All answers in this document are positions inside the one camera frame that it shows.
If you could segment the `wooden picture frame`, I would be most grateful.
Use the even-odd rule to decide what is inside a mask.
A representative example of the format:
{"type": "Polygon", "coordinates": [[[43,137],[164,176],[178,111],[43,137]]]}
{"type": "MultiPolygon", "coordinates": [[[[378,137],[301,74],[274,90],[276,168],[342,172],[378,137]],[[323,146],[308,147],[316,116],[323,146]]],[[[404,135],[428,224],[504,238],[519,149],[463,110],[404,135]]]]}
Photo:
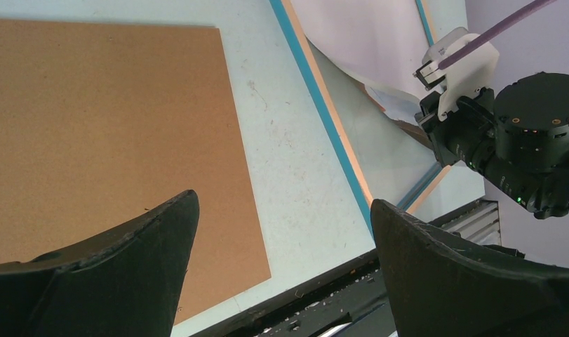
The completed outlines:
{"type": "Polygon", "coordinates": [[[322,124],[335,150],[356,203],[373,233],[370,206],[374,200],[366,177],[330,96],[325,80],[290,1],[271,1],[270,5],[288,42],[322,124]]]}

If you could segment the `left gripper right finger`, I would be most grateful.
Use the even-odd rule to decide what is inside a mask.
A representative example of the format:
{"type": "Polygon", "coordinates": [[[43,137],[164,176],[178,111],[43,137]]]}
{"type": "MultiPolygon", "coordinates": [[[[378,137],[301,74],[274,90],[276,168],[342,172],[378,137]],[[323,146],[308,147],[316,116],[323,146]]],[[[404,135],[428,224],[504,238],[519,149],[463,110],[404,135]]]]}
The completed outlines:
{"type": "Polygon", "coordinates": [[[475,244],[381,199],[370,219],[400,336],[569,336],[569,268],[475,244]]]}

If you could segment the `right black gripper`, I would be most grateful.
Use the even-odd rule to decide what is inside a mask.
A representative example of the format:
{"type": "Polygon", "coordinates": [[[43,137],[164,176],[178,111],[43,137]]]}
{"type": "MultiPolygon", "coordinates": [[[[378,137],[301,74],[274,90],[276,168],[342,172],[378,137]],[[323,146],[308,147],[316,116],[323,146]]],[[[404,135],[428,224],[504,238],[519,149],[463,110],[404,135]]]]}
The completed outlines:
{"type": "Polygon", "coordinates": [[[416,119],[442,165],[464,162],[536,219],[569,213],[569,121],[522,128],[522,118],[494,114],[495,93],[462,96],[439,121],[440,93],[420,101],[416,119]]]}

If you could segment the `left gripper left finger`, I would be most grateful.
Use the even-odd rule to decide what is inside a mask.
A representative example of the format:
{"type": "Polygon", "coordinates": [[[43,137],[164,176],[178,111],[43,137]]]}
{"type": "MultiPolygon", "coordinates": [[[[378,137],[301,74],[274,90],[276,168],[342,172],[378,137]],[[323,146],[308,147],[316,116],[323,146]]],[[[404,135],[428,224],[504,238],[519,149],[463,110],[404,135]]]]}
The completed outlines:
{"type": "Polygon", "coordinates": [[[28,262],[0,264],[0,336],[169,336],[199,221],[185,190],[28,262]]]}

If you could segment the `brown backing board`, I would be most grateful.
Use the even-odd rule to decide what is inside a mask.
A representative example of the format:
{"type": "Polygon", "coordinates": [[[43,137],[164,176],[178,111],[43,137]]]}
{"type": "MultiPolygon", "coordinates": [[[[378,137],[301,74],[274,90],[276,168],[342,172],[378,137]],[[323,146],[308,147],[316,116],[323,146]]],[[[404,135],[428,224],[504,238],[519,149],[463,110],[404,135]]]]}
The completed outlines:
{"type": "Polygon", "coordinates": [[[0,19],[0,263],[197,193],[176,320],[271,276],[218,28],[0,19]]]}

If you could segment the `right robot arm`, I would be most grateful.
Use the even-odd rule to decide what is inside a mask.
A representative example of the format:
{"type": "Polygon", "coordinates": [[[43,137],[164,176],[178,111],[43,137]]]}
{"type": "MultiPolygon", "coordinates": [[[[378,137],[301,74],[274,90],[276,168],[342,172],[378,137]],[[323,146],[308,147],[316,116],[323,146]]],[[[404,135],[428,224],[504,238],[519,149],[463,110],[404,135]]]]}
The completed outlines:
{"type": "Polygon", "coordinates": [[[431,93],[415,118],[441,165],[464,162],[538,220],[569,213],[569,74],[480,88],[446,113],[431,93]]]}

